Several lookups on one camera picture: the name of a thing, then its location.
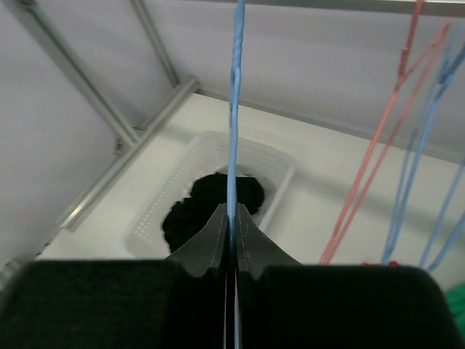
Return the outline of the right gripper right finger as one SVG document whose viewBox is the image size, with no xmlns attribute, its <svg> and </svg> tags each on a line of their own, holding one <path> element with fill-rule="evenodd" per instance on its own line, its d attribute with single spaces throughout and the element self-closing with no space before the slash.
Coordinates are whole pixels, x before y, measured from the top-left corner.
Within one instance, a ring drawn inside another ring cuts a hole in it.
<svg viewBox="0 0 465 349">
<path fill-rule="evenodd" d="M 242 348 L 462 348 L 432 277 L 410 266 L 303 265 L 239 205 Z"/>
</svg>

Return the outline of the black tank top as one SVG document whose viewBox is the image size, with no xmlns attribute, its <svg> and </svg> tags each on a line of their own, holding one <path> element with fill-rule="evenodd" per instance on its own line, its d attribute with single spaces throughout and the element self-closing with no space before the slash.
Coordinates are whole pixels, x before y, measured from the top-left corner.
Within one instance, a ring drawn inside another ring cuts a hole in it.
<svg viewBox="0 0 465 349">
<path fill-rule="evenodd" d="M 263 186 L 254 177 L 236 178 L 237 201 L 256 214 L 265 200 Z M 171 253 L 197 234 L 220 204 L 227 202 L 227 175 L 206 175 L 193 183 L 189 196 L 176 201 L 163 219 L 163 237 Z"/>
</svg>

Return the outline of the light blue hanger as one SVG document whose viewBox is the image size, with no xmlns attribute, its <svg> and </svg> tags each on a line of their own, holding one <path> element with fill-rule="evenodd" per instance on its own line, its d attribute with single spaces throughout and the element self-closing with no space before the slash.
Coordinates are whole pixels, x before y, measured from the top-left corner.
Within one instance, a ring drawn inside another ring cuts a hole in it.
<svg viewBox="0 0 465 349">
<path fill-rule="evenodd" d="M 412 131 L 408 147 L 405 151 L 399 184 L 395 196 L 395 207 L 390 223 L 388 236 L 381 256 L 381 263 L 388 263 L 391 260 L 391 256 L 395 250 L 397 240 L 400 236 L 400 231 L 403 226 L 403 221 L 407 209 L 408 199 L 410 197 L 411 189 L 416 178 L 416 173 L 419 167 L 421 157 L 426 147 L 426 142 L 432 130 L 437 109 L 439 107 L 442 96 L 448 90 L 451 82 L 454 80 L 457 70 L 460 68 L 464 61 L 464 43 L 457 55 L 454 58 L 452 56 L 452 48 L 454 41 L 456 40 L 457 32 L 457 27 L 452 29 L 448 41 L 445 44 L 440 68 L 438 69 L 437 75 L 435 76 L 433 83 L 429 88 L 424 108 L 421 112 L 421 115 L 417 119 L 416 126 Z M 415 147 L 416 153 L 413 159 L 410 161 L 411 154 Z M 457 173 L 455 174 L 455 177 L 453 178 L 451 186 L 447 192 L 445 200 L 442 203 L 432 234 L 429 237 L 428 242 L 426 243 L 420 262 L 418 264 L 420 268 L 425 268 L 429 252 L 432 248 L 434 240 L 439 235 L 440 228 L 445 218 L 445 213 L 451 203 L 451 200 L 458 187 L 463 173 L 464 159 L 461 162 L 461 165 Z M 463 229 L 464 213 L 462 214 L 461 218 L 459 219 L 458 223 L 456 224 L 455 228 L 450 234 L 444 247 L 440 250 L 439 254 L 434 259 L 434 261 L 426 268 L 428 271 L 433 271 L 442 262 L 442 260 L 444 259 L 452 245 L 456 242 Z"/>
</svg>

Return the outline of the pink hanger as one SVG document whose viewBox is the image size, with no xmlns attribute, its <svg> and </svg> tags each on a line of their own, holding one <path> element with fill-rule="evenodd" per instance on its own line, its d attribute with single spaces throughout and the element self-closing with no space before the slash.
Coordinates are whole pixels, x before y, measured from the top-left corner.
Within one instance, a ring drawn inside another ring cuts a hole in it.
<svg viewBox="0 0 465 349">
<path fill-rule="evenodd" d="M 378 123 L 376 131 L 371 138 L 369 146 L 365 152 L 363 160 L 360 163 L 360 167 L 355 175 L 353 183 L 350 187 L 347 198 L 344 202 L 343 207 L 336 220 L 328 243 L 320 256 L 319 263 L 321 265 L 328 265 L 335 257 L 336 252 L 341 245 L 344 237 L 349 230 L 352 221 L 358 213 L 360 206 L 371 187 L 371 184 L 381 167 L 381 164 L 391 147 L 397 133 L 400 131 L 401 126 L 407 119 L 411 108 L 413 107 L 419 92 L 423 89 L 427 78 L 431 75 L 433 66 L 438 60 L 440 50 L 445 43 L 446 37 L 450 31 L 451 22 L 447 21 L 443 24 L 440 29 L 436 32 L 434 38 L 425 46 L 419 57 L 414 63 L 411 63 L 411 52 L 413 49 L 414 39 L 416 37 L 417 28 L 419 25 L 420 16 L 424 10 L 426 2 L 416 1 L 413 12 L 411 15 L 411 21 L 408 30 L 408 36 L 406 43 L 401 50 L 400 59 L 397 67 L 397 81 L 392 90 L 391 96 L 387 103 L 387 106 L 382 114 L 382 117 Z M 409 81 L 411 76 L 417 71 L 421 70 L 421 74 L 407 99 L 405 107 L 400 114 L 399 119 L 396 121 L 393 130 L 391 131 L 388 140 L 383 145 L 380 154 L 375 157 L 375 150 L 379 144 L 382 133 L 387 125 L 390 116 L 393 114 L 394 107 L 400 96 L 402 88 Z"/>
</svg>

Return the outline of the red tank top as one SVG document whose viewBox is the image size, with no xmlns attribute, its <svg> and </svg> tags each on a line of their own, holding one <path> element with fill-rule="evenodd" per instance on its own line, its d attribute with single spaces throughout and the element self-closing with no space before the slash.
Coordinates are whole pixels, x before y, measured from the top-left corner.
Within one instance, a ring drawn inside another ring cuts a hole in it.
<svg viewBox="0 0 465 349">
<path fill-rule="evenodd" d="M 362 266 L 381 266 L 381 265 L 397 267 L 397 266 L 400 266 L 400 263 L 394 260 L 390 260 L 388 263 L 381 263 L 381 262 L 363 262 L 362 263 Z"/>
</svg>

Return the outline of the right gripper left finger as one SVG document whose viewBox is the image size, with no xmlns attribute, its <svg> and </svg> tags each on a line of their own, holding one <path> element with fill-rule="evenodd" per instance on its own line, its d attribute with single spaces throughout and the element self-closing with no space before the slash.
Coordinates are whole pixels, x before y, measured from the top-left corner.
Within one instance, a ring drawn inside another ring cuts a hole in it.
<svg viewBox="0 0 465 349">
<path fill-rule="evenodd" d="M 1 296 L 3 348 L 223 348 L 227 215 L 169 257 L 37 260 Z"/>
</svg>

